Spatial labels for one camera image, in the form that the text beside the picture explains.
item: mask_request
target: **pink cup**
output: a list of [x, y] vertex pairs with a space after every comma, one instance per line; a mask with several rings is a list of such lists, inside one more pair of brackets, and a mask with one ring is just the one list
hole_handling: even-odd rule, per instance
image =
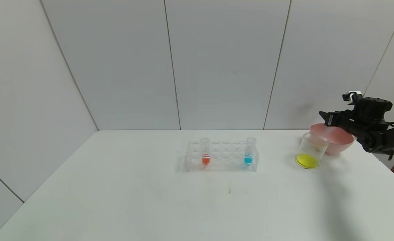
[[347, 133], [342, 128], [330, 127], [332, 130], [325, 133], [326, 128], [327, 127], [323, 123], [318, 123], [310, 127], [310, 132], [315, 133], [320, 138], [326, 138], [330, 142], [327, 150], [325, 151], [327, 154], [339, 154], [352, 145], [355, 140], [351, 134]]

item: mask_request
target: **test tube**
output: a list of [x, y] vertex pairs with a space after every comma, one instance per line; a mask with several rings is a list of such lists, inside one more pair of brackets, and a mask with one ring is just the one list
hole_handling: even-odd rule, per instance
[[245, 149], [245, 164], [251, 165], [254, 160], [254, 150], [257, 139], [255, 137], [248, 137], [246, 139], [246, 149]]
[[203, 165], [207, 165], [210, 162], [209, 144], [209, 138], [200, 139], [201, 161]]

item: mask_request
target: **robotic arm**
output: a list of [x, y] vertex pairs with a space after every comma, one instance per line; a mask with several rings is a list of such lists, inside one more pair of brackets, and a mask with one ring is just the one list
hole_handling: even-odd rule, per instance
[[327, 127], [339, 127], [357, 137], [366, 152], [394, 155], [394, 122], [386, 122], [384, 113], [390, 111], [392, 102], [363, 97], [359, 91], [342, 95], [344, 101], [353, 105], [353, 110], [323, 112], [319, 115]]

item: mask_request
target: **test tube with red liquid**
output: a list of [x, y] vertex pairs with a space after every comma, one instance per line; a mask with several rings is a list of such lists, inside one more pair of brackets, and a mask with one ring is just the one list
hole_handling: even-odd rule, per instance
[[207, 165], [210, 162], [209, 145], [209, 138], [200, 139], [201, 161], [204, 165]]

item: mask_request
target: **test tube with blue liquid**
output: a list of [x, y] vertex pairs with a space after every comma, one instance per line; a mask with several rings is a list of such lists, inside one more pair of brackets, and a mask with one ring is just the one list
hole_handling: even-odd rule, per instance
[[245, 164], [251, 165], [254, 160], [254, 150], [255, 145], [257, 144], [257, 139], [255, 137], [248, 137], [246, 139], [246, 149], [245, 149]]

